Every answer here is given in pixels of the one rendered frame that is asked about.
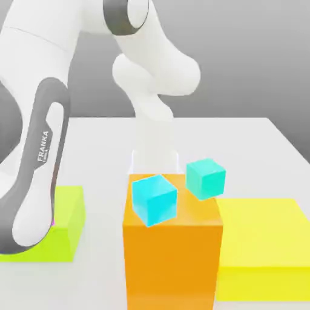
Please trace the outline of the small cyan cube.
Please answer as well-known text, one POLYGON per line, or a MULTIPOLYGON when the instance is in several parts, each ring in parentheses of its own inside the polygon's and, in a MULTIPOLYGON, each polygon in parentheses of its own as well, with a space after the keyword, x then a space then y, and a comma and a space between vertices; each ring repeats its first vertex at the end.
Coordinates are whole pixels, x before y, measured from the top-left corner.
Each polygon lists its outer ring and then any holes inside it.
POLYGON ((134 181, 131 185, 133 211, 146 227, 177 216, 177 188, 158 174, 134 181))

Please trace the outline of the small turquoise cube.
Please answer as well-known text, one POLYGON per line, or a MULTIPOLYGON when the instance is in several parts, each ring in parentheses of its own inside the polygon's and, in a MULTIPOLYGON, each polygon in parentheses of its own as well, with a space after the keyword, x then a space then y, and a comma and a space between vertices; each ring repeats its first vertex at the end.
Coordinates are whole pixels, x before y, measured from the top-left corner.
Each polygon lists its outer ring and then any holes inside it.
POLYGON ((226 169, 212 159, 202 159, 186 165, 186 188, 199 200, 223 194, 226 169))

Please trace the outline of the large orange box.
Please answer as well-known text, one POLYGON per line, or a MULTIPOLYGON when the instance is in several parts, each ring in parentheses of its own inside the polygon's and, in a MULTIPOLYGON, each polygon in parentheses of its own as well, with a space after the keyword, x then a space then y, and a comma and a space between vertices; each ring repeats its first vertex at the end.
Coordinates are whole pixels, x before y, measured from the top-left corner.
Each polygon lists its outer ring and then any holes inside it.
POLYGON ((213 310, 223 222, 215 198, 197 199, 185 175, 165 178, 178 190, 177 216, 147 228, 127 190, 122 224, 127 310, 213 310))

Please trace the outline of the large lime green box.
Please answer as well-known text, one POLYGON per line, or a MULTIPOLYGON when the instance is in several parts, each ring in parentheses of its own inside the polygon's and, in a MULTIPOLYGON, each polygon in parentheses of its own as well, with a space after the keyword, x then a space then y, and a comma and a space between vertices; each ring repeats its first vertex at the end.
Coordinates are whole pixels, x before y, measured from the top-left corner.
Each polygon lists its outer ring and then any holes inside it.
POLYGON ((72 262, 85 224, 84 191, 81 186, 57 186, 54 225, 38 245, 26 252, 0 254, 4 262, 72 262))

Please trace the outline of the large yellow box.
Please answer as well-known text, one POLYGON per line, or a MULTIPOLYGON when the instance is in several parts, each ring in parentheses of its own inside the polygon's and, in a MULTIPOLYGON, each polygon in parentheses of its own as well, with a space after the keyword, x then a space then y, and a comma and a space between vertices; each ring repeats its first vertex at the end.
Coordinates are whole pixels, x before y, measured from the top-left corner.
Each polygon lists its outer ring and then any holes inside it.
POLYGON ((310 302, 310 220, 294 199, 218 199, 219 302, 310 302))

